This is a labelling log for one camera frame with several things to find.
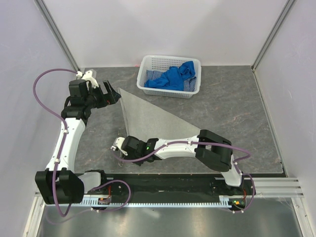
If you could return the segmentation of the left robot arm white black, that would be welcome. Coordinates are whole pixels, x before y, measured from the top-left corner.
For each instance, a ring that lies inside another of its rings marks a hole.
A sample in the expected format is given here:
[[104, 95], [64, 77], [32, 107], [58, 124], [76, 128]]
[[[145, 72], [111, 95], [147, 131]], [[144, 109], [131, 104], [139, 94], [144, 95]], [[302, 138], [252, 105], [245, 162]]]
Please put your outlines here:
[[91, 110], [113, 105], [121, 98], [108, 81], [103, 84], [106, 93], [94, 79], [77, 79], [69, 83], [70, 95], [58, 116], [62, 121], [56, 148], [45, 170], [35, 175], [36, 185], [46, 204], [56, 201], [59, 204], [80, 203], [90, 190], [97, 194], [108, 190], [103, 171], [74, 172], [79, 141]]

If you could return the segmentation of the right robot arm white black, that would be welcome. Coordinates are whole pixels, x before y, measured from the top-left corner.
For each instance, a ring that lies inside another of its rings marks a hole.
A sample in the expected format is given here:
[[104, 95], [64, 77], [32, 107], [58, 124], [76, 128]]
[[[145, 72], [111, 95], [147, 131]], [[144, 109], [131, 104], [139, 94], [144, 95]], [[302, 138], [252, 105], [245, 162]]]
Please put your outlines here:
[[244, 183], [241, 172], [233, 164], [231, 145], [229, 140], [204, 129], [198, 135], [174, 140], [151, 138], [142, 141], [133, 136], [119, 137], [113, 149], [121, 151], [124, 160], [137, 165], [169, 158], [196, 158], [209, 169], [220, 172], [227, 191], [235, 195], [243, 190]]

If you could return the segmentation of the grey cloth napkin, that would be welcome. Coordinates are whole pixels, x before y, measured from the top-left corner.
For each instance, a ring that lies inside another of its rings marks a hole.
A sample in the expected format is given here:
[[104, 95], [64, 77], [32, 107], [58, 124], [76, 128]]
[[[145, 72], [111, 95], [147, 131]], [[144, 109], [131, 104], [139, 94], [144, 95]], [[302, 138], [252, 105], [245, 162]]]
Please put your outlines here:
[[183, 139], [199, 134], [198, 127], [178, 116], [121, 88], [118, 91], [127, 135], [147, 141], [150, 138]]

